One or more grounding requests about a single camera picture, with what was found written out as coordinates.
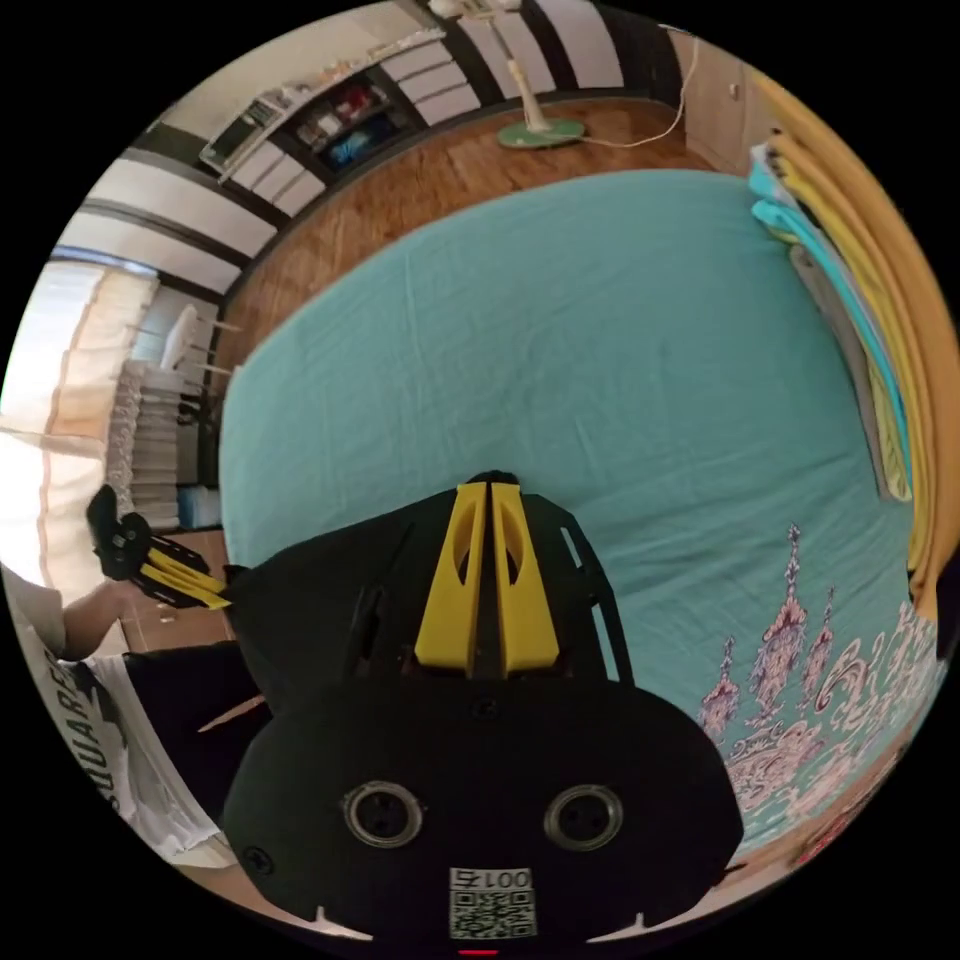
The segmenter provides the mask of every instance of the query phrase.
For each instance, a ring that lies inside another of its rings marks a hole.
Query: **yellow bracket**
[[[486,509],[485,483],[463,483],[457,487],[414,647],[414,654],[424,667],[462,670],[468,676],[472,671]],[[467,569],[461,582],[464,560]]]
[[[157,549],[149,551],[147,560],[149,562],[140,568],[140,572],[145,577],[162,583],[178,593],[193,597],[211,610],[222,610],[230,606],[230,601],[220,596],[226,584],[219,580],[200,573],[199,570],[194,570]]]
[[[503,673],[552,667],[560,655],[540,567],[520,499],[520,488],[492,483],[493,540],[500,607]],[[516,577],[511,583],[508,557]]]

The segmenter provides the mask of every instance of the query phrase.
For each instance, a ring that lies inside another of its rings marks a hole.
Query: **white t-shirt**
[[[60,595],[0,570],[40,697],[101,795],[165,859],[217,834],[161,746],[123,657],[59,659],[65,646]]]

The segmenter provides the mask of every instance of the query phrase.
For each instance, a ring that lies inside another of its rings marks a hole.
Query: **qr code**
[[[450,937],[509,940],[537,935],[532,890],[451,890]]]

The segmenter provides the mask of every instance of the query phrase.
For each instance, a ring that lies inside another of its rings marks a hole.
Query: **mattress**
[[[228,393],[233,563],[515,473],[571,510],[637,683],[723,753],[755,849],[929,702],[909,505],[746,182],[586,177],[410,234],[306,304]]]

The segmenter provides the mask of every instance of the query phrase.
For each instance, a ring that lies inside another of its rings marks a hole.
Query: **screw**
[[[496,720],[500,715],[500,705],[493,697],[480,697],[470,707],[470,716],[474,720]]]
[[[258,876],[269,877],[273,873],[273,861],[260,847],[247,847],[243,851],[243,862]]]

